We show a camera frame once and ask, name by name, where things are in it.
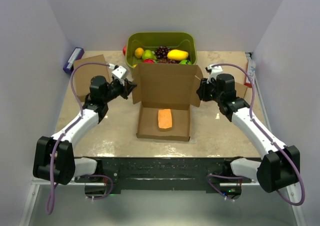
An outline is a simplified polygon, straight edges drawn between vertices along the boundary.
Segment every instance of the open cardboard box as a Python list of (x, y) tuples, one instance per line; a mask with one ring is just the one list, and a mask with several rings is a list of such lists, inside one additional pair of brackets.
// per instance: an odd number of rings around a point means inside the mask
[[(136, 136), (143, 139), (189, 141), (190, 105), (200, 106), (197, 89), (203, 74), (198, 65), (139, 63), (132, 72), (137, 87), (134, 104), (141, 102)], [(235, 83), (237, 96), (245, 96), (247, 86)], [(158, 110), (171, 109), (172, 128), (158, 128)]]

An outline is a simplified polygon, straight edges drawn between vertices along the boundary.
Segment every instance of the plastic fruit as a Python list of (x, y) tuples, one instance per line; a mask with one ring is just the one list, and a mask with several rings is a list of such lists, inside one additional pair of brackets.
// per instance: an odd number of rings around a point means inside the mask
[(146, 60), (143, 60), (144, 63), (149, 63), (149, 64), (154, 64), (155, 61), (153, 61), (152, 59), (146, 59)]
[(155, 56), (158, 60), (166, 60), (169, 51), (170, 51), (170, 48), (160, 46), (156, 49)]
[(182, 61), (186, 60), (189, 56), (189, 53), (186, 51), (178, 50), (178, 49), (173, 49), (170, 52), (168, 52), (168, 59), (170, 60), (177, 60), (177, 61)]
[(149, 49), (145, 50), (142, 54), (142, 60), (147, 60), (147, 59), (151, 59), (151, 60), (157, 59), (156, 56)]
[(178, 60), (168, 59), (168, 60), (167, 60), (167, 63), (168, 63), (168, 64), (179, 64), (179, 63), (180, 63), (180, 61), (178, 61)]
[(126, 56), (126, 51), (127, 51), (127, 45), (125, 45), (122, 49), (122, 53), (124, 56)]
[(180, 64), (181, 64), (181, 65), (192, 65), (191, 61), (188, 60), (188, 59), (182, 60), (182, 61), (180, 62)]
[(134, 51), (134, 56), (135, 56), (137, 59), (141, 59), (143, 53), (144, 53), (144, 49), (141, 48), (141, 47), (138, 47), (138, 48)]
[(157, 62), (158, 62), (159, 64), (166, 64), (166, 63), (168, 63), (168, 60), (165, 59), (165, 58), (163, 58), (163, 59), (159, 59)]

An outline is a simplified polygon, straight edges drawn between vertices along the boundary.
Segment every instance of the purple box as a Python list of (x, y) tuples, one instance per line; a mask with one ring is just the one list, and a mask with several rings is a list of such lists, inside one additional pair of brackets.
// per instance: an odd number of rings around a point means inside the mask
[(81, 59), (84, 53), (85, 51), (82, 47), (76, 47), (70, 55), (68, 61), (63, 66), (63, 71), (65, 71), (68, 75), (71, 75), (74, 70), (74, 61)]

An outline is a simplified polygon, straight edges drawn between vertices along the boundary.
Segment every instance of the lemon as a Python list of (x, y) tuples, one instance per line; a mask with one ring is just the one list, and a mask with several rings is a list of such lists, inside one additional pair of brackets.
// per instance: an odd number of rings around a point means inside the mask
[(143, 53), (144, 53), (144, 49), (141, 48), (141, 47), (138, 47), (138, 48), (134, 51), (134, 56), (135, 56), (137, 59), (141, 59)]

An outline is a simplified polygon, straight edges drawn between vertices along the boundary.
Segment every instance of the table surface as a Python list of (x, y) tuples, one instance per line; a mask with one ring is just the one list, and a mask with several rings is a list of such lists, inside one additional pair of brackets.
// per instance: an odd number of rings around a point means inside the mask
[(218, 193), (178, 190), (122, 190), (91, 202), (84, 190), (83, 185), (57, 187), (54, 211), (48, 216), (44, 205), (50, 187), (41, 185), (28, 225), (297, 226), (293, 207), (259, 185), (242, 185), (235, 203)]
[[(127, 67), (121, 51), (86, 51), (82, 58), (101, 54), (107, 63)], [(204, 76), (208, 75), (205, 67), (212, 63), (232, 63), (243, 69), (247, 63), (245, 53), (237, 51), (198, 51), (197, 57), (197, 64)], [(222, 68), (225, 73), (232, 74), (236, 82), (244, 83), (245, 76), (240, 70), (230, 66)], [(252, 90), (248, 88), (244, 99), (250, 103), (251, 97)], [(221, 115), (215, 102), (202, 102), (199, 108), (191, 106), (189, 142), (137, 138), (140, 104), (133, 105), (131, 95), (128, 100), (116, 98), (108, 103), (108, 107), (105, 119), (91, 129), (76, 146), (76, 157), (259, 157), (249, 139)], [(67, 125), (79, 110), (69, 85), (56, 131)], [(258, 97), (253, 111), (264, 122)]]

